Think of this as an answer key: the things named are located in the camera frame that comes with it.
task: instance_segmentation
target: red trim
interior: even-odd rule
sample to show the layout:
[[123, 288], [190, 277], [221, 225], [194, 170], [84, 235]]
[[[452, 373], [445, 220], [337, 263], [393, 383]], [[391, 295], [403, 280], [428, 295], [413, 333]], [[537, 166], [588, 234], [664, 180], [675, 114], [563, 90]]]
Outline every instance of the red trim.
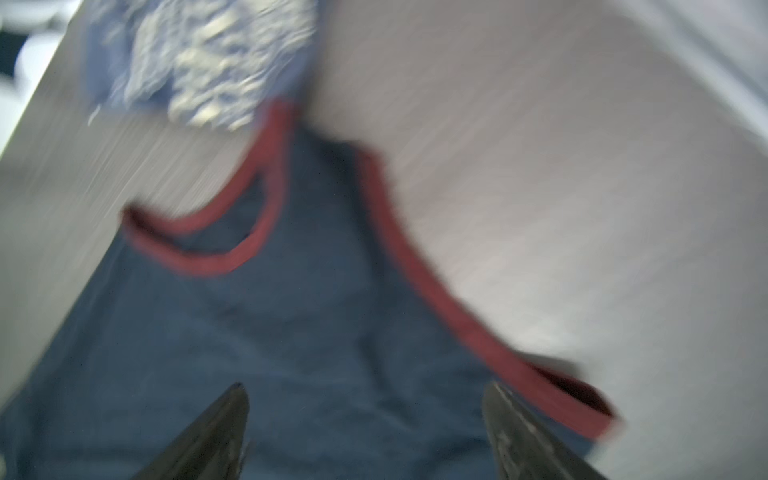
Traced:
[[499, 342], [442, 286], [398, 225], [375, 154], [361, 149], [359, 176], [370, 216], [385, 248], [456, 337], [545, 415], [588, 439], [604, 433], [614, 414], [597, 390], [523, 360]]
[[[162, 264], [190, 275], [228, 273], [258, 253], [280, 216], [286, 198], [286, 137], [290, 134], [293, 109], [284, 103], [270, 105], [267, 120], [257, 141], [227, 185], [208, 205], [184, 217], [168, 218], [138, 205], [123, 211], [123, 228], [128, 239], [140, 251]], [[184, 252], [163, 237], [193, 233], [209, 227], [221, 218], [253, 183], [263, 176], [266, 202], [251, 233], [226, 253]]]

